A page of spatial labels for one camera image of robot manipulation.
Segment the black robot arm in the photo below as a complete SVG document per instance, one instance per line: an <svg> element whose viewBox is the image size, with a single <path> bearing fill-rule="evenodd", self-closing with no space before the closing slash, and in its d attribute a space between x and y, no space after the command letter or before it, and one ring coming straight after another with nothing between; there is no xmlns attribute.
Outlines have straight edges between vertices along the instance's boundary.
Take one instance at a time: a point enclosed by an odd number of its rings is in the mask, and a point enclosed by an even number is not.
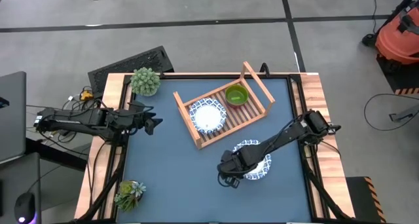
<svg viewBox="0 0 419 224"><path fill-rule="evenodd" d="M143 110L144 106L140 103L130 104L128 110L116 111L107 107L81 112L46 108L38 112L34 126L40 132L68 130L99 136L104 141L118 144L123 133L132 130L135 133L144 127L145 132L152 135L154 127L162 122L162 119L153 119L155 113Z"/></svg>
<svg viewBox="0 0 419 224"><path fill-rule="evenodd" d="M291 141L301 141L303 145L317 145L326 135L335 134L340 126L328 124L319 111L308 111L285 125L278 134L263 141L258 145L248 145L239 150L225 151L221 157L221 163L217 169L218 179L222 179L225 187L237 188L240 179L244 174L255 169L265 155L287 145ZM306 159L302 162L304 173L319 191L320 196L326 201L335 217L339 219L349 219L333 201L327 191L318 181L313 170L308 165Z"/></svg>

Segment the orange vacuum cleaner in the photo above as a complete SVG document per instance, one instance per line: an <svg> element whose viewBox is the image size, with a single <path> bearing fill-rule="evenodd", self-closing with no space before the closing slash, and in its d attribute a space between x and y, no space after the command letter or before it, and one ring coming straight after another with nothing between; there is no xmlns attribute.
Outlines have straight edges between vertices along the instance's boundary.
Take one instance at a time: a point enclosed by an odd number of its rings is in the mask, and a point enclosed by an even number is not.
<svg viewBox="0 0 419 224"><path fill-rule="evenodd" d="M419 67L419 1L403 0L383 26L364 36L362 43L378 50L376 59L384 73Z"/></svg>

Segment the wooden dish rack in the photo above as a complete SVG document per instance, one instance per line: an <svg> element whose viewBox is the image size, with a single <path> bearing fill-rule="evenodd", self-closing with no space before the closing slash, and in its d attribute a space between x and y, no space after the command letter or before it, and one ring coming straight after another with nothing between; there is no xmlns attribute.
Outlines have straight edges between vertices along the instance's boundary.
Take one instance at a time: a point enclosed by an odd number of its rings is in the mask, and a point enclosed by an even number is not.
<svg viewBox="0 0 419 224"><path fill-rule="evenodd" d="M248 70L250 72L250 75L253 77L253 79L256 81L256 83L261 87L262 91L266 94L266 97L269 100L269 105L265 109L259 99L256 97L256 94L252 91L246 80L244 79L244 73ZM240 107L230 107L227 104L227 100L225 98L225 90L234 84L238 84L241 86L244 86L247 91L249 92L249 98L248 101L240 106ZM243 70L240 74L240 78L237 80L232 81L231 83L225 84L224 86L221 86L215 90L212 90L208 92L207 94L203 94L193 100L190 100L186 103L183 103L179 94L177 92L174 92L173 95L175 96L176 104L179 109L179 112L185 121L185 124L188 128L189 133L192 136L192 139L195 142L195 145L198 149L202 149L207 145L210 145L214 142L216 142L219 139L222 139L223 137L230 135L233 132L236 132L245 126L265 117L268 115L268 112L270 108L272 107L272 104L275 102L275 99L272 97L268 89L266 89L266 86L262 83L260 78L257 76L257 74L254 72L254 70L251 68L249 63L244 62L243 63ZM213 98L218 100L227 112L227 118L224 124L224 127L215 133L212 134L200 134L197 129L194 127L191 118L189 116L189 109L191 108L192 104L197 102L198 100L202 98Z"/></svg>

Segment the floor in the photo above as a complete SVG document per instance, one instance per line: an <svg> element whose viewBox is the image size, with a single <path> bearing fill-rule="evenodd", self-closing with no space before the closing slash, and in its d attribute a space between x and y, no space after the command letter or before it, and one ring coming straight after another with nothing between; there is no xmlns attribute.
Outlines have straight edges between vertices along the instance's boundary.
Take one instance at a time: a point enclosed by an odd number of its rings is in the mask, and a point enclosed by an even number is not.
<svg viewBox="0 0 419 224"><path fill-rule="evenodd" d="M400 1L377 0L378 25ZM379 132L363 117L371 96L391 93L375 50L360 44L373 29L373 10L373 0L0 0L0 75L25 71L27 103L61 107L89 84L87 72L159 45L177 72L238 71L244 60L318 72L333 122L343 127L337 141L345 174L373 179L389 222L416 223L419 122ZM196 20L210 21L187 22ZM377 98L367 117L390 128L387 115L414 103ZM37 109L27 110L31 126ZM77 136L67 146L81 151L90 140ZM43 162L41 173L53 167ZM72 219L82 176L60 168L42 179L43 223Z"/></svg>

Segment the potted plant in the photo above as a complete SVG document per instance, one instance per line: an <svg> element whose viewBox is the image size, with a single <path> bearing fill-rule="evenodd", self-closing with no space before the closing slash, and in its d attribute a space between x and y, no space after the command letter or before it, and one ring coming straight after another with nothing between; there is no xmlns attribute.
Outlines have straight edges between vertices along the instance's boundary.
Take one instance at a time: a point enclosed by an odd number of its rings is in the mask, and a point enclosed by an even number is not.
<svg viewBox="0 0 419 224"><path fill-rule="evenodd" d="M123 212L129 212L138 205L143 198L145 190L144 184L138 181L122 181L119 183L119 190L115 195L115 204Z"/></svg>
<svg viewBox="0 0 419 224"><path fill-rule="evenodd" d="M134 70L131 77L132 92L140 96L152 96L156 94L160 86L160 78L151 68L142 67Z"/></svg>

